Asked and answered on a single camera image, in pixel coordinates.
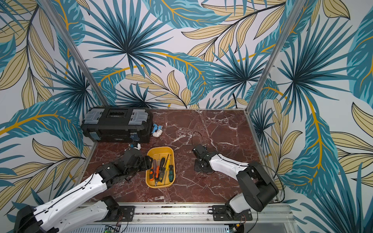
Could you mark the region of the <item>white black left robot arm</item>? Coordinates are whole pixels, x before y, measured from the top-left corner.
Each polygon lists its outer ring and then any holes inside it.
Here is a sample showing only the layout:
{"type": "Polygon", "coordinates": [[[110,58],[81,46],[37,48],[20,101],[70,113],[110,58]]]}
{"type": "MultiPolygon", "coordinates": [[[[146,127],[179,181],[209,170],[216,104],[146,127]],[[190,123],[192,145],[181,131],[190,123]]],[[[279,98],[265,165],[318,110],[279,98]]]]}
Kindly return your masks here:
{"type": "Polygon", "coordinates": [[[150,170],[151,157],[129,148],[115,160],[98,166],[78,186],[37,207],[26,205],[16,216],[15,233],[69,233],[95,221],[121,221],[124,213],[111,196],[77,210],[81,204],[117,183],[130,181],[138,172],[150,170]]]}

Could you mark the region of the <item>green black screwdriver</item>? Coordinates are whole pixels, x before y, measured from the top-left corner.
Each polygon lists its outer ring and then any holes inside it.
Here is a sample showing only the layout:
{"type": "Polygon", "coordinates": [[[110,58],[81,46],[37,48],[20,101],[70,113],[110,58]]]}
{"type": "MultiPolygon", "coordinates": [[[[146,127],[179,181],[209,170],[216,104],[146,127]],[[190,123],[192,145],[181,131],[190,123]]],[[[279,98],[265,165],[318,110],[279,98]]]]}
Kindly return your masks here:
{"type": "Polygon", "coordinates": [[[172,183],[174,181],[174,171],[173,171],[173,165],[169,165],[169,182],[172,183]]]}

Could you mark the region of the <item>small orange grey screwdriver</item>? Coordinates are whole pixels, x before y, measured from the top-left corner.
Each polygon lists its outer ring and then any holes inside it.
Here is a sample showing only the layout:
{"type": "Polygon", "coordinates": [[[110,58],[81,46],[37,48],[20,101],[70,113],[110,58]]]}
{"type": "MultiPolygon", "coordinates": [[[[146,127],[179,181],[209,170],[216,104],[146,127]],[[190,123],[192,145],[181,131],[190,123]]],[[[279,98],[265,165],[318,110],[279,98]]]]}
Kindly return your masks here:
{"type": "Polygon", "coordinates": [[[149,172],[149,180],[150,180],[150,181],[153,181],[153,180],[154,180],[154,169],[153,169],[153,168],[150,169],[150,172],[149,172]]]}

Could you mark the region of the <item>yellow plastic storage box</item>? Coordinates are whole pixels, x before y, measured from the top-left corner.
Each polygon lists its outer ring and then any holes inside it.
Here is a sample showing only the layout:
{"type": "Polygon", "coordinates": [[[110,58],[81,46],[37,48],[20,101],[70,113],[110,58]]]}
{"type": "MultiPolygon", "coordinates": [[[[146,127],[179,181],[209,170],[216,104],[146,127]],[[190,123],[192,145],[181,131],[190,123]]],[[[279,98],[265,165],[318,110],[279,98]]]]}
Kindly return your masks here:
{"type": "Polygon", "coordinates": [[[149,157],[151,157],[152,159],[155,159],[155,160],[161,160],[162,157],[166,157],[168,155],[169,156],[169,161],[167,162],[166,164],[166,171],[165,171],[165,175],[164,175],[164,180],[163,182],[158,182],[157,186],[154,186],[154,180],[153,181],[150,181],[149,180],[149,172],[150,170],[146,171],[146,184],[148,187],[150,188],[166,188],[166,187],[170,187],[174,181],[175,181],[175,178],[176,178],[176,171],[175,171],[175,159],[174,159],[174,151],[172,148],[170,147],[157,147],[157,148],[152,148],[149,150],[148,154],[147,154],[149,157]],[[169,182],[169,165],[172,164],[173,165],[173,171],[174,171],[174,181],[172,183],[169,182]]]}

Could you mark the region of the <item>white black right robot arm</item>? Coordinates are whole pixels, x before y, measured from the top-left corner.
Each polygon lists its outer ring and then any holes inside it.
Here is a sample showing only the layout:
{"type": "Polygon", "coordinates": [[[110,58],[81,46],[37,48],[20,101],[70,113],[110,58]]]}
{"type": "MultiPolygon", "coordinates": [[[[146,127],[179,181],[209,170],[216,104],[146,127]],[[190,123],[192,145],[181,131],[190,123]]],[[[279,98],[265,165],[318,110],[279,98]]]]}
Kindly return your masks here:
{"type": "Polygon", "coordinates": [[[279,193],[271,176],[256,161],[235,161],[218,152],[209,152],[201,144],[195,146],[192,152],[196,156],[196,172],[220,172],[239,183],[241,193],[225,204],[225,212],[230,218],[251,209],[261,212],[279,193]]]}

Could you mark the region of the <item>blue red transparent screwdriver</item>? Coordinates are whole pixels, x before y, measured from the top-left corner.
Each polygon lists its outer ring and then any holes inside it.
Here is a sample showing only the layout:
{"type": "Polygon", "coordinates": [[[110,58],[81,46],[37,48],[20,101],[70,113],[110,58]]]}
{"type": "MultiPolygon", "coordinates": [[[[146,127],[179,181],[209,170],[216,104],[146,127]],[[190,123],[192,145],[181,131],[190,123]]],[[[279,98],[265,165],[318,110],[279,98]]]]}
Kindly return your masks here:
{"type": "Polygon", "coordinates": [[[157,161],[154,159],[153,160],[153,166],[152,166],[153,173],[156,172],[156,166],[157,166],[157,161]]]}

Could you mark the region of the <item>black yellow-capped screwdriver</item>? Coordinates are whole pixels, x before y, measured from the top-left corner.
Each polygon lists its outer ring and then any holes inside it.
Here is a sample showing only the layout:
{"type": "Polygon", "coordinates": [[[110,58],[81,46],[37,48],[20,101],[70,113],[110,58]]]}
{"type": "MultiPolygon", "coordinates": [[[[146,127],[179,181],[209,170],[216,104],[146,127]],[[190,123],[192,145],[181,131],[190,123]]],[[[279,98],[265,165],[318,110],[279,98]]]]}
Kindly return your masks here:
{"type": "Polygon", "coordinates": [[[166,163],[166,158],[162,157],[160,160],[160,168],[159,168],[160,172],[163,170],[165,163],[166,163]]]}

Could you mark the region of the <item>black yellow-dotted screwdriver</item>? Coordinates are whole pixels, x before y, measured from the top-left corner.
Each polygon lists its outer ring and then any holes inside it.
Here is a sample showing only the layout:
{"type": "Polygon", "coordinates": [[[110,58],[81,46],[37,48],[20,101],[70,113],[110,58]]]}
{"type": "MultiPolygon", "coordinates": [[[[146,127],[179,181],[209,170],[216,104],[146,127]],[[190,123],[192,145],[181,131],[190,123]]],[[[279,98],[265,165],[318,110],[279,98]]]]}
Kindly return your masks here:
{"type": "Polygon", "coordinates": [[[170,155],[168,155],[167,158],[166,158],[166,163],[164,165],[163,170],[161,172],[159,172],[159,180],[158,180],[159,182],[163,182],[163,180],[164,180],[164,175],[165,175],[165,171],[166,171],[166,164],[169,161],[169,156],[170,155]]]}

